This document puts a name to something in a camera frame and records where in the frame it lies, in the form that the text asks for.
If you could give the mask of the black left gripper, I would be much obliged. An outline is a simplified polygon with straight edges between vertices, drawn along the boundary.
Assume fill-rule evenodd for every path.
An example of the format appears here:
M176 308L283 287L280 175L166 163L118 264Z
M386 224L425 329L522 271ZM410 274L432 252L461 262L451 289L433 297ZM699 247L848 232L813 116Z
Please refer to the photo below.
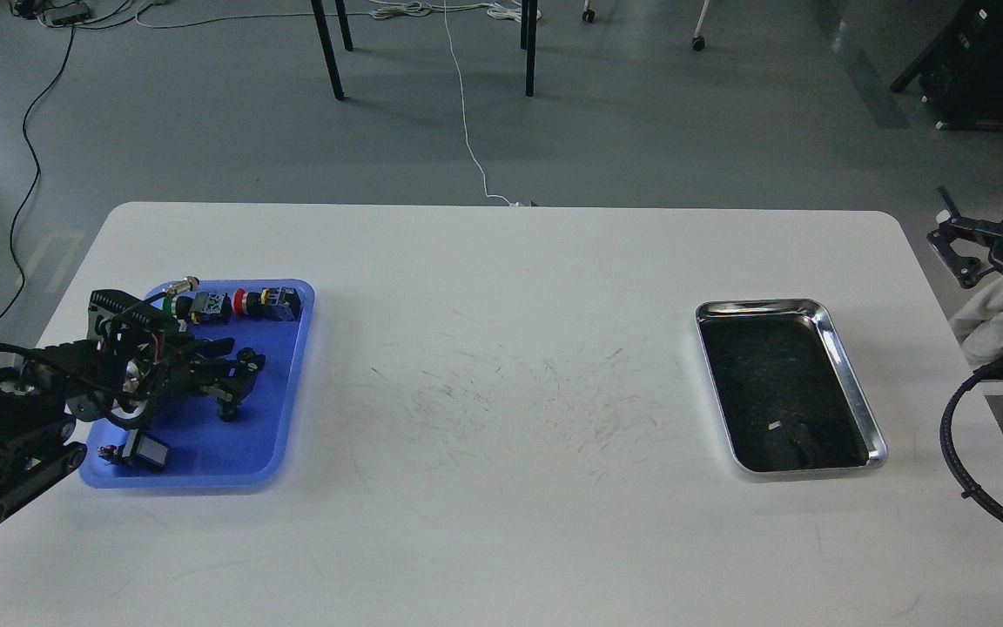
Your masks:
M66 408L76 420L107 418L120 428L139 428L168 406L204 396L240 408L266 368L266 357L258 353L246 367L235 361L234 338L194 339L183 332L178 318L161 307L178 294L162 290L142 300L120 290L92 291L80 365L84 377L98 385L71 385ZM195 372L235 368L245 370Z

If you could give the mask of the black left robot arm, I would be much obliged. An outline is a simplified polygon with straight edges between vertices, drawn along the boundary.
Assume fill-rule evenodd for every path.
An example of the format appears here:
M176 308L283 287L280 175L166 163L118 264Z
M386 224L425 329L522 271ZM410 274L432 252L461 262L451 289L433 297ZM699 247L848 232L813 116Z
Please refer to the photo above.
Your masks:
M100 446L100 459L137 469L166 468L170 449L147 431L151 418L185 398L211 396L234 421L266 368L266 357L232 338L198 339L157 307L183 298L185 280L140 300L92 291L86 338L25 349L0 344L15 364L0 367L0 523L86 461L72 440L79 423L105 420L127 434Z

